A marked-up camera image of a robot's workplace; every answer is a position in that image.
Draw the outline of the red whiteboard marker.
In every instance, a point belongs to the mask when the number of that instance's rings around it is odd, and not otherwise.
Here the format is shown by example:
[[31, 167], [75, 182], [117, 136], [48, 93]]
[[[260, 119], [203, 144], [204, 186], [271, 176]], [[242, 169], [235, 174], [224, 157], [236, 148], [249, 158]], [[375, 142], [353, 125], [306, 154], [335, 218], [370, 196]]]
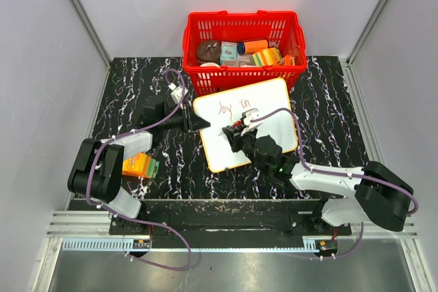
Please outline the red whiteboard marker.
[[[234, 129], [234, 128], [240, 126], [241, 123], [242, 123], [241, 120], [237, 120], [237, 121], [235, 121], [233, 124], [227, 126], [227, 128], [232, 128], [232, 129]], [[222, 128], [221, 132], [219, 132], [219, 135], [224, 135], [224, 131], [223, 131], [223, 130], [224, 130], [224, 128]]]

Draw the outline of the yellow framed whiteboard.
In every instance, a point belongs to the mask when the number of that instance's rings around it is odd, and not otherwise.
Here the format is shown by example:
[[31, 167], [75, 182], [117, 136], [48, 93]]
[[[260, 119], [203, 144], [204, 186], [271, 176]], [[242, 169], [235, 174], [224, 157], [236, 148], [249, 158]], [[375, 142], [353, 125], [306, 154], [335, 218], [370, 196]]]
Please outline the yellow framed whiteboard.
[[200, 136], [208, 168], [213, 173], [250, 163], [242, 151], [233, 152], [223, 128], [237, 129], [239, 137], [269, 135], [283, 150], [298, 147], [289, 92], [284, 79], [276, 78], [201, 96], [193, 101], [194, 113], [210, 123]]

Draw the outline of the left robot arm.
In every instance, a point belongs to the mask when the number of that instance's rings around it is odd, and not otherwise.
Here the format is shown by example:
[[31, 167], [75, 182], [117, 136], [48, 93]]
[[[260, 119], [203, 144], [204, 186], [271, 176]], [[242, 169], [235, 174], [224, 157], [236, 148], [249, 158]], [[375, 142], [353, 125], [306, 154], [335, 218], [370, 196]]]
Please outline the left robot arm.
[[149, 219], [140, 212], [142, 203], [121, 186], [123, 162], [152, 150], [168, 130], [191, 133], [210, 126], [187, 102], [172, 107], [166, 102], [145, 105], [134, 131], [118, 140], [87, 138], [81, 143], [67, 180], [68, 190], [125, 216], [125, 227], [133, 234], [141, 234]]

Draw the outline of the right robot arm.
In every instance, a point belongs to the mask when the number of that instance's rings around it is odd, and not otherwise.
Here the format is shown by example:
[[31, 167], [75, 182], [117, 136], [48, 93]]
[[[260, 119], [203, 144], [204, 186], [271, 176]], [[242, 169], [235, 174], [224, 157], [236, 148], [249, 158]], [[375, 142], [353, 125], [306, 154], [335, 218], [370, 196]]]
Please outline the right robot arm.
[[370, 220], [375, 225], [400, 232], [412, 203], [413, 191], [379, 162], [364, 168], [328, 168], [286, 155], [270, 136], [242, 126], [222, 128], [233, 152], [242, 152], [270, 183], [284, 190], [322, 191], [335, 194], [311, 218], [312, 229], [325, 235], [342, 224]]

